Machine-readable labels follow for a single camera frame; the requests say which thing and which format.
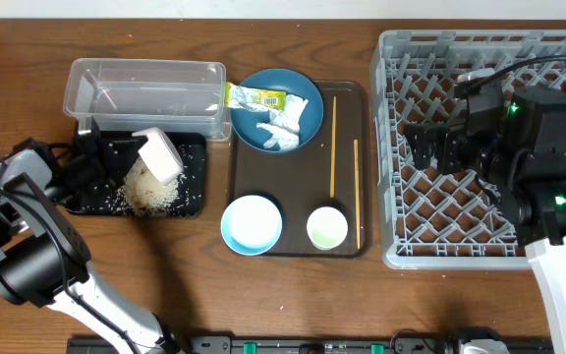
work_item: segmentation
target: transparent plastic bin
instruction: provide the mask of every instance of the transparent plastic bin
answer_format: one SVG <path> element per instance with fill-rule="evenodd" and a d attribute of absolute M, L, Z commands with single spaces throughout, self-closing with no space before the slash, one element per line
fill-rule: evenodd
<path fill-rule="evenodd" d="M 402 133 L 406 123 L 441 123 L 459 116 L 464 107 L 453 100 L 458 75 L 482 68 L 498 71 L 555 54 L 566 54 L 566 30 L 381 34 L 370 62 L 370 96 L 377 138 L 381 248 L 388 266 L 530 268 L 514 226 L 477 187 L 475 172 L 443 176 L 433 167 L 417 170 Z M 523 86 L 566 91 L 566 62 L 523 67 L 502 80 L 506 99 Z"/>
<path fill-rule="evenodd" d="M 226 68 L 220 63 L 82 58 L 71 68 L 63 110 L 92 116 L 100 130 L 231 135 L 224 107 Z"/>

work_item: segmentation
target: small white cup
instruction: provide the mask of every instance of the small white cup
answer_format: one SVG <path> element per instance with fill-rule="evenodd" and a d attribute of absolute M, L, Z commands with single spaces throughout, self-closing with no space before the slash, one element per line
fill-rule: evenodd
<path fill-rule="evenodd" d="M 307 234 L 313 245 L 322 251 L 338 247 L 349 232 L 349 224 L 340 210 L 323 206 L 314 210 L 307 220 Z"/>

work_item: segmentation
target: green led indicator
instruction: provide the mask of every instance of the green led indicator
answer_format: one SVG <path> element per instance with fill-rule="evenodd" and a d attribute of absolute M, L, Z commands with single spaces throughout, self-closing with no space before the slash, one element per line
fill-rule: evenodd
<path fill-rule="evenodd" d="M 563 206 L 566 205 L 566 198 L 562 197 L 562 196 L 556 196 L 556 205 L 557 206 Z"/>

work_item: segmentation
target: blue bowl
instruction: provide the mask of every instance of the blue bowl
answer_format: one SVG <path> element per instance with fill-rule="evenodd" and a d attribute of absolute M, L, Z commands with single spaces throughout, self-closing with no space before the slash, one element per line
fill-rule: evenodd
<path fill-rule="evenodd" d="M 231 250 L 244 256 L 256 256 L 271 249 L 279 240 L 283 219 L 278 207 L 269 199 L 244 196 L 226 207 L 220 228 Z"/>
<path fill-rule="evenodd" d="M 235 133 L 249 146 L 265 152 L 290 152 L 302 147 L 318 132 L 324 116 L 322 96 L 318 88 L 306 76 L 287 69 L 268 69 L 252 74 L 241 83 L 241 86 L 281 90 L 310 101 L 305 106 L 299 120 L 299 145 L 286 151 L 279 151 L 278 144 L 270 149 L 263 148 L 263 144 L 272 137 L 272 134 L 265 129 L 257 128 L 256 123 L 268 123 L 270 121 L 268 112 L 231 109 L 231 122 Z"/>

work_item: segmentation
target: green clip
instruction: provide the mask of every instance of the green clip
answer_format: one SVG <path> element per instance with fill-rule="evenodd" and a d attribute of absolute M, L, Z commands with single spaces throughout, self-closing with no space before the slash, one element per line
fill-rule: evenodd
<path fill-rule="evenodd" d="M 244 343 L 244 354 L 256 354 L 256 343 Z"/>
<path fill-rule="evenodd" d="M 370 354 L 383 354 L 383 345 L 373 344 L 370 346 Z"/>

